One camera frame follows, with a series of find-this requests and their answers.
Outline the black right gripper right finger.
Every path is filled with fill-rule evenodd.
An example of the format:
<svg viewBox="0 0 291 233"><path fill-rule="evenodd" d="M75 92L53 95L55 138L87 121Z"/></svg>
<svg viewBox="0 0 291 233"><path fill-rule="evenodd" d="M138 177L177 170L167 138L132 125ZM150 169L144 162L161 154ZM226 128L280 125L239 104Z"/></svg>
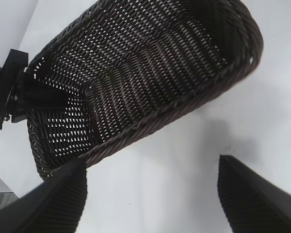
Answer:
<svg viewBox="0 0 291 233"><path fill-rule="evenodd" d="M217 190L234 233L291 233L291 195L231 155L219 158Z"/></svg>

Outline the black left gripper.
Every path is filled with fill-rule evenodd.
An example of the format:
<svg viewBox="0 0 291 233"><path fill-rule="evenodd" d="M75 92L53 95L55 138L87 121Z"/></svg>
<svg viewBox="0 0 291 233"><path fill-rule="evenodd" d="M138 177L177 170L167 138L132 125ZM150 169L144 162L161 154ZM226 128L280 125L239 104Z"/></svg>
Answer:
<svg viewBox="0 0 291 233"><path fill-rule="evenodd" d="M21 74L28 66L28 53L11 49L0 67L0 130L9 120L9 103L13 101L13 90L19 77L19 112L29 109L62 108L68 106L68 93L43 84L33 74Z"/></svg>

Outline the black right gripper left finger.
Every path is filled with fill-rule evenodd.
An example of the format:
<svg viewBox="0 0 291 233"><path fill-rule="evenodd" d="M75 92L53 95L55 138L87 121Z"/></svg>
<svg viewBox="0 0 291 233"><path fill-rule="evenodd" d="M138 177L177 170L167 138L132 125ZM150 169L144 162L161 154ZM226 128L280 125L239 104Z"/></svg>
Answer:
<svg viewBox="0 0 291 233"><path fill-rule="evenodd" d="M74 233L86 199L86 165L83 159L74 159L1 209L0 233Z"/></svg>

